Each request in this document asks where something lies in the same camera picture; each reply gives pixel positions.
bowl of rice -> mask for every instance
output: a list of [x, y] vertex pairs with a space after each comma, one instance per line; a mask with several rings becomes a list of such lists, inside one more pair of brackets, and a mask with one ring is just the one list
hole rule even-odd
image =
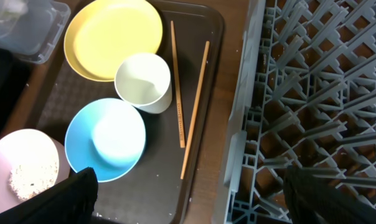
[[0, 140], [0, 213], [68, 178], [65, 148], [34, 129]]

white cup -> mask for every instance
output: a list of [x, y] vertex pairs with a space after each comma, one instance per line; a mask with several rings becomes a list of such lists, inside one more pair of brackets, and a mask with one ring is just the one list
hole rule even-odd
[[156, 54], [125, 59], [116, 73], [115, 88], [122, 100], [148, 113], [162, 113], [172, 100], [169, 67]]

clear plastic container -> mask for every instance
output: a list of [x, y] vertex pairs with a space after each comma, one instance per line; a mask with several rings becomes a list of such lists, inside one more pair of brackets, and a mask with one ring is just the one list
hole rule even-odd
[[69, 16], [70, 8], [60, 2], [0, 0], [0, 48], [10, 50], [22, 60], [44, 63]]

blue bowl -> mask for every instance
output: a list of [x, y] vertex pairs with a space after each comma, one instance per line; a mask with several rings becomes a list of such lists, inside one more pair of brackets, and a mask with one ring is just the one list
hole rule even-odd
[[145, 147], [145, 126], [138, 111], [114, 98], [94, 101], [69, 124], [65, 151], [70, 167], [94, 168], [99, 182], [116, 180], [138, 162]]

rice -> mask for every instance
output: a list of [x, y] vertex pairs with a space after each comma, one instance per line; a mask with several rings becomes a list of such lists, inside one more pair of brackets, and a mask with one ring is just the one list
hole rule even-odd
[[20, 164], [11, 170], [9, 185], [19, 200], [26, 201], [55, 185], [58, 160]]

